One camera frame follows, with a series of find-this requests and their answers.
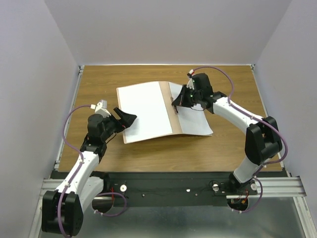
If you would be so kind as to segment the beige paper folder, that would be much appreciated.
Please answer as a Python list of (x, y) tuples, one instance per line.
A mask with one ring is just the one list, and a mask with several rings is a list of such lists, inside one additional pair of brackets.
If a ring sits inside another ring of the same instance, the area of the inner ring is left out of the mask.
[(174, 108), (171, 103), (182, 86), (168, 81), (152, 81), (119, 87), (119, 108), (137, 116), (123, 133), (125, 144), (168, 135), (211, 136), (203, 109), (196, 105)]

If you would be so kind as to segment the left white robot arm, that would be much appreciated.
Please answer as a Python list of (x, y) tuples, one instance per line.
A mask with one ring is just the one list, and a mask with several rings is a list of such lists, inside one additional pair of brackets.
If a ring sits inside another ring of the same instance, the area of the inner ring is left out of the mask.
[(137, 116), (114, 108), (115, 118), (105, 107), (90, 105), (95, 112), (88, 117), (87, 134), (77, 149), (78, 159), (63, 182), (42, 199), (41, 229), (46, 233), (76, 236), (83, 224), (84, 211), (96, 195), (109, 192), (108, 181), (91, 173), (107, 149), (107, 139), (129, 128)]

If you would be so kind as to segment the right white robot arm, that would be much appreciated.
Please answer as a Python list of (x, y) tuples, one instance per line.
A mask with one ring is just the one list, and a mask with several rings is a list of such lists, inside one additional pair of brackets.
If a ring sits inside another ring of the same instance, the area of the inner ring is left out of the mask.
[(224, 93), (215, 92), (205, 73), (196, 74), (191, 70), (187, 75), (189, 82), (182, 85), (172, 106), (192, 108), (200, 105), (202, 109), (228, 120), (245, 134), (245, 158), (230, 174), (227, 182), (229, 191), (239, 194), (256, 172), (286, 147), (282, 144), (277, 122), (273, 117), (262, 118), (252, 114), (232, 102)]

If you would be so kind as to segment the metal folder clip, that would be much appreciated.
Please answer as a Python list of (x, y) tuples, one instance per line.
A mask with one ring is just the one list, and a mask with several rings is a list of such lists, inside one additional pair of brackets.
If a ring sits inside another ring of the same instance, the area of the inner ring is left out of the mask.
[(177, 99), (171, 97), (171, 105), (172, 105), (172, 107), (173, 107), (173, 109), (174, 109), (174, 112), (175, 112), (176, 114), (178, 114), (178, 109), (177, 109), (177, 105), (176, 105), (175, 101), (177, 101)]

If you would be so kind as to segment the white paper sheet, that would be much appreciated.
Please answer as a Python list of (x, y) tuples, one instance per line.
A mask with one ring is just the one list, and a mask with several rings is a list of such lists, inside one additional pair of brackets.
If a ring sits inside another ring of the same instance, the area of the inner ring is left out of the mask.
[(119, 108), (137, 116), (124, 131), (125, 144), (172, 134), (172, 127), (159, 82), (117, 88)]
[(176, 98), (182, 86), (172, 82), (166, 83), (167, 97), (165, 99), (165, 107), (169, 119), (170, 130), (166, 132), (167, 135), (198, 135), (198, 136), (211, 136), (212, 129), (206, 119), (205, 113), (200, 106), (192, 108), (177, 107), (178, 114), (174, 112), (171, 105), (171, 97)]

